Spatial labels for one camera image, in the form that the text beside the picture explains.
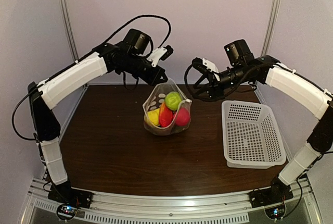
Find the clear zip top bag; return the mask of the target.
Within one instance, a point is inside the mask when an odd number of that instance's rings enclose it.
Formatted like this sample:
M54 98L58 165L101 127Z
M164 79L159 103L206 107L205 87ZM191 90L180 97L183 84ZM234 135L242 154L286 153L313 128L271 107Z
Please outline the clear zip top bag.
M159 136L188 129L191 104L192 100L172 79L156 85L143 103L145 129Z

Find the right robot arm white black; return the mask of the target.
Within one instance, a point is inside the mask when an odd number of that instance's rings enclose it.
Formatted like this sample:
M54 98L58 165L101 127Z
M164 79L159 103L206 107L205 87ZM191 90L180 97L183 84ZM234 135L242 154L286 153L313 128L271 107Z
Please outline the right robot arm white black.
M214 63L198 58L192 60L189 68L195 68L201 77L188 91L195 99L215 102L234 93L244 83L260 82L290 96L308 109L318 123L308 137L306 144L272 180L266 190L250 193L251 202L267 200L281 202L292 197L290 185L332 147L332 94L312 81L285 67L279 60L269 55L255 58L244 39L224 46L231 64L230 68L219 72Z

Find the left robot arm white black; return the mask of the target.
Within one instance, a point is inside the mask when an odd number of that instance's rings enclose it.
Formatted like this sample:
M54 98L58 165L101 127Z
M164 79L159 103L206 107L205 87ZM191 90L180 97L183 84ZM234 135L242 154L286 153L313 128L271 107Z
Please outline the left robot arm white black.
M121 42L102 43L53 76L29 85L29 103L36 130L35 136L54 188L64 198L72 196L72 188L59 145L61 127L53 109L81 86L113 71L118 74L129 73L135 79L141 79L152 86L167 82L165 70L158 66L158 62L166 60L173 53L173 48L161 45L150 54L144 55L147 45L151 42L149 35L130 29Z

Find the green fake apple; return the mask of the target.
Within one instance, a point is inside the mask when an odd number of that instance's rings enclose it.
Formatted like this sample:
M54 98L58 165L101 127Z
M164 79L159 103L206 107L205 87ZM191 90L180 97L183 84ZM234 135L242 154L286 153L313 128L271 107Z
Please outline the green fake apple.
M179 104L182 101L182 97L179 92L170 92L166 95L164 102L168 109L172 111L176 111L178 109Z

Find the pink fake peach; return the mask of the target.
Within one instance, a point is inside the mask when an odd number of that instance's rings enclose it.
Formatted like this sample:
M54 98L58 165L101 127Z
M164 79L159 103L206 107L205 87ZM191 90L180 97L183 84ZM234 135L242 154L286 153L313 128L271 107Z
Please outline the pink fake peach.
M180 108L178 112L173 114L173 119L175 119L176 126L184 127L190 122L190 113L186 108Z

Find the red fake apple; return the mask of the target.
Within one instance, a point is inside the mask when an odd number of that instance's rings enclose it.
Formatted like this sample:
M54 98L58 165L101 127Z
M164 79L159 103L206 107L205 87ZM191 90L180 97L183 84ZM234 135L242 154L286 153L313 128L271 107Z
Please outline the red fake apple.
M167 108L165 102L160 107L159 122L160 126L165 128L168 127L173 120L173 112Z

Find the yellow fake lemon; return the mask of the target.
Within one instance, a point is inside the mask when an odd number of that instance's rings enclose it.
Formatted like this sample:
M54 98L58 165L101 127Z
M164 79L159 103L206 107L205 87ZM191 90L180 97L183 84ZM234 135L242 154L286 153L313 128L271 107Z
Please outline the yellow fake lemon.
M159 126L160 122L159 122L159 115L160 115L160 109L154 109L154 110L150 110L147 113L148 116L148 120L154 125L154 126Z

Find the white perforated plastic basket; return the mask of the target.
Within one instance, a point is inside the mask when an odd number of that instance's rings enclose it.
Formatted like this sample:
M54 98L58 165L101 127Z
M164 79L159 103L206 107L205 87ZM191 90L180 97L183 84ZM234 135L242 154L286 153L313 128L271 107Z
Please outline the white perforated plastic basket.
M227 100L221 104L221 113L228 167L268 169L286 162L283 140L270 107Z

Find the aluminium front rail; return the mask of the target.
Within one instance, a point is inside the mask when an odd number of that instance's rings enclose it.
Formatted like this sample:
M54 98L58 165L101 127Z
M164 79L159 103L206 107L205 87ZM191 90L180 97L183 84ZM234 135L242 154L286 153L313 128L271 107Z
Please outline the aluminium front rail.
M322 223L309 180L291 185L293 198L281 202L286 215L272 216L278 204L254 206L261 189L203 196L135 196L93 192L90 207L60 216L50 186L33 179L19 223Z

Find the right aluminium frame post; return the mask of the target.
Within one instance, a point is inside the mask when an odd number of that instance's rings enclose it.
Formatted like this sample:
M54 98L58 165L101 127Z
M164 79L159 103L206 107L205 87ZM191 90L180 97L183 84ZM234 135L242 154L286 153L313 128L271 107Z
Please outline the right aluminium frame post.
M281 4L281 0L272 0L270 15L268 18L268 24L267 24L266 33L265 33L263 46L262 46L262 50L261 50L262 56L266 55L268 53L268 50L270 49L280 4Z

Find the aluminium frame post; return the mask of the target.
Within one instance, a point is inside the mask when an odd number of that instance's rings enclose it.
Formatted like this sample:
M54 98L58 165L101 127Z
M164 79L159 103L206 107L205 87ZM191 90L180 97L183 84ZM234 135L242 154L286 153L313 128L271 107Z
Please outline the aluminium frame post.
M261 50L262 56L266 55L268 53L268 50L270 49L280 4L281 4L281 0L272 0L270 15L268 18L268 24L267 24L266 33L265 33L263 46L262 46L262 50Z
M72 26L71 26L71 21L70 21L70 15L69 15L69 10L68 10L68 5L67 5L67 0L59 0L60 4L60 11L62 15L62 20L63 20L63 25L65 28L65 33L69 45L69 49L71 52L71 56L74 62L78 60L78 52L74 40L74 35L72 31Z

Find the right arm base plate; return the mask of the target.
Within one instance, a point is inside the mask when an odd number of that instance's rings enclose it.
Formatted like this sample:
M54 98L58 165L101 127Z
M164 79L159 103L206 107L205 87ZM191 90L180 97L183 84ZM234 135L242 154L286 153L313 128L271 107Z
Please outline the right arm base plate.
M266 189L254 189L248 193L252 208L277 204L293 198L290 186L274 185Z

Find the left aluminium frame post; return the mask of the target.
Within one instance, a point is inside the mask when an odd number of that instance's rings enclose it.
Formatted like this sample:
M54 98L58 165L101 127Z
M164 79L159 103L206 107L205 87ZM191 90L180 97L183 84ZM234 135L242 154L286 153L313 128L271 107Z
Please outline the left aluminium frame post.
M74 35L72 31L72 26L71 26L71 21L70 21L70 15L69 15L69 10L68 10L68 5L67 5L67 0L59 0L60 4L60 11L62 15L62 20L63 20L63 25L65 28L65 33L69 45L69 49L71 52L71 56L74 62L78 60L78 52L74 40Z

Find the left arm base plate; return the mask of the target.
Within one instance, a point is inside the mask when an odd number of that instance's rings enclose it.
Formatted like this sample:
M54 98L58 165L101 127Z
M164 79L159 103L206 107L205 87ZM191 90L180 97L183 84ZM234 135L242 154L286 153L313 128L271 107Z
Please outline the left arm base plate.
M72 207L90 208L93 193L77 189L60 189L52 186L48 193L48 199L58 203L64 203Z

